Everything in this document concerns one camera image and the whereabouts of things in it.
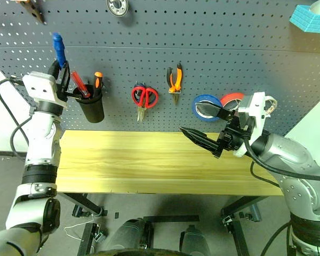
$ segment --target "blue object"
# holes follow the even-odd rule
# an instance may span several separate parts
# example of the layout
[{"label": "blue object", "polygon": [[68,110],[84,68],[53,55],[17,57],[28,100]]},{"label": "blue object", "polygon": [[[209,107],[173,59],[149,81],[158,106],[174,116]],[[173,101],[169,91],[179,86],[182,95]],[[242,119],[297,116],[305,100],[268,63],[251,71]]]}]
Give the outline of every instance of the blue object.
[{"label": "blue object", "polygon": [[320,33],[320,15],[309,8],[309,5],[298,5],[289,21],[304,32]]},{"label": "blue object", "polygon": [[192,112],[193,112],[193,114],[195,114],[196,117],[198,117],[200,120],[206,121],[206,122],[217,121],[219,119],[219,117],[204,117],[202,114],[199,114],[197,112],[196,103],[202,102],[202,101],[208,101],[208,102],[211,102],[213,104],[216,104],[216,105],[222,107],[222,103],[220,102],[220,100],[210,94],[202,94],[202,95],[197,96],[194,99],[194,101],[192,102]]},{"label": "blue object", "polygon": [[58,64],[60,68],[62,68],[66,61],[65,54],[64,54],[65,47],[63,43],[63,38],[61,37],[60,34],[53,33],[52,39],[53,39],[53,48],[57,54]]}]

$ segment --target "red scissors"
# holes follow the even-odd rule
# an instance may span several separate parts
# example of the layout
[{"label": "red scissors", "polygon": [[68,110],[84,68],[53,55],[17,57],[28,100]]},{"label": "red scissors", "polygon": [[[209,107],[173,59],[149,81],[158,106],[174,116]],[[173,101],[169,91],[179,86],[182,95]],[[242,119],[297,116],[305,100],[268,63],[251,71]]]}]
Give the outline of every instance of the red scissors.
[{"label": "red scissors", "polygon": [[156,90],[146,87],[144,83],[136,83],[132,89],[132,99],[138,106],[138,122],[142,122],[147,108],[152,108],[157,104],[159,94]]}]

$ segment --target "black cable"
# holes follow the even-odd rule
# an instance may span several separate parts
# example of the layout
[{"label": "black cable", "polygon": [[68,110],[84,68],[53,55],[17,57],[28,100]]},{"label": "black cable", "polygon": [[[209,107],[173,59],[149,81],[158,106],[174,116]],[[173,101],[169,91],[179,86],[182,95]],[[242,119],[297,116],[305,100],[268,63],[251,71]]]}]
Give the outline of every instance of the black cable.
[{"label": "black cable", "polygon": [[[9,82],[10,80],[9,79],[3,79],[0,81],[0,85],[2,85],[3,83],[5,82]],[[2,98],[1,94],[0,94],[0,101],[1,103],[4,105],[4,107],[6,108],[7,112],[10,114],[11,118],[13,119],[13,121],[15,122],[16,126],[19,126],[19,123],[18,121],[16,120],[16,118],[14,117],[13,113],[11,112],[10,108],[7,106],[6,102],[4,101],[4,99]],[[25,132],[23,131],[23,129],[20,127],[19,130],[21,131],[23,137],[25,138],[26,140],[26,143],[28,144],[28,138],[25,134]]]},{"label": "black cable", "polygon": [[287,255],[289,256],[289,241],[290,241],[290,228],[291,228],[291,224],[288,225],[287,227],[287,236],[286,236],[286,247],[287,247]]},{"label": "black cable", "polygon": [[11,134],[11,137],[10,137],[10,145],[11,145],[11,149],[12,149],[12,151],[13,151],[13,153],[15,154],[15,156],[19,159],[19,160],[21,160],[21,161],[23,161],[23,162],[25,162],[25,160],[22,158],[22,156],[21,155],[19,155],[19,153],[16,151],[16,149],[15,149],[15,146],[14,146],[14,136],[15,136],[15,134],[17,133],[17,131],[18,130],[22,130],[22,127],[28,122],[28,121],[30,121],[32,119],[32,117],[29,117],[28,119],[26,119],[25,121],[23,121],[21,124],[19,124],[14,130],[13,130],[13,132],[12,132],[12,134]]},{"label": "black cable", "polygon": [[275,187],[278,187],[278,188],[279,188],[279,185],[278,185],[277,183],[275,183],[275,182],[273,182],[273,181],[271,181],[271,180],[262,178],[262,177],[260,177],[260,176],[257,176],[257,175],[254,173],[254,164],[255,164],[255,162],[252,161],[252,162],[251,162],[251,165],[250,165],[250,173],[251,173],[251,175],[253,175],[256,179],[259,179],[259,180],[261,180],[261,181],[270,183],[270,184],[274,185]]},{"label": "black cable", "polygon": [[278,234],[281,233],[282,230],[285,229],[286,227],[288,227],[289,225],[290,225],[290,221],[287,222],[286,224],[283,224],[281,227],[279,227],[278,230],[275,231],[275,233],[273,233],[273,235],[271,236],[271,238],[267,242],[266,246],[263,248],[261,256],[265,256],[267,250],[269,249],[269,247],[271,246],[271,244],[275,240],[275,238],[278,236]]},{"label": "black cable", "polygon": [[262,166],[263,168],[267,169],[270,172],[275,172],[281,175],[285,175],[285,176],[290,176],[290,177],[294,177],[297,179],[305,179],[305,180],[319,180],[320,181],[320,176],[315,176],[315,175],[308,175],[308,174],[301,174],[301,173],[295,173],[295,172],[290,172],[290,171],[286,171],[286,170],[282,170],[282,169],[278,169],[275,167],[272,167],[268,164],[266,164],[265,162],[263,162],[256,154],[255,152],[252,150],[250,143],[249,143],[249,138],[248,137],[243,137],[244,140],[244,144],[246,147],[246,150],[249,152],[251,158],[260,166]]}]

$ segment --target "tape roll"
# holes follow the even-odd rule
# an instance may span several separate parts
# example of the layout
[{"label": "tape roll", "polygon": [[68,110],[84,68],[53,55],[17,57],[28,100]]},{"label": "tape roll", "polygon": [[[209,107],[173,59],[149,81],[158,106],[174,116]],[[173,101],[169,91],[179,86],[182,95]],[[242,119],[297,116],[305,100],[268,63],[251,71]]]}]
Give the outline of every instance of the tape roll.
[{"label": "tape roll", "polygon": [[224,95],[220,102],[222,103],[222,106],[229,110],[236,110],[238,108],[238,105],[240,101],[243,99],[244,94],[242,92],[234,92]]},{"label": "tape roll", "polygon": [[210,94],[202,94],[202,95],[197,96],[192,103],[192,112],[200,120],[206,121],[206,122],[214,122],[219,119],[219,117],[205,116],[202,113],[200,113],[196,107],[197,102],[210,102],[210,103],[216,104],[221,107],[222,103],[220,102],[219,99],[217,99],[215,96],[212,96]]}]

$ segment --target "orange pliers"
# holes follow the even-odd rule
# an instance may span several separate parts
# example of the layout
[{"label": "orange pliers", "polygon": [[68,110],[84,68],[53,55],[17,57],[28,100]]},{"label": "orange pliers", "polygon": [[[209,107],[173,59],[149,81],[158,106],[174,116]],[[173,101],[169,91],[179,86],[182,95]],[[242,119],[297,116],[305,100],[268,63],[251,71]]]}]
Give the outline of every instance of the orange pliers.
[{"label": "orange pliers", "polygon": [[173,96],[174,104],[178,103],[179,94],[181,93],[181,80],[182,80],[182,66],[180,63],[177,64],[177,80],[173,83],[172,68],[167,69],[167,83],[170,87],[169,93]]}]

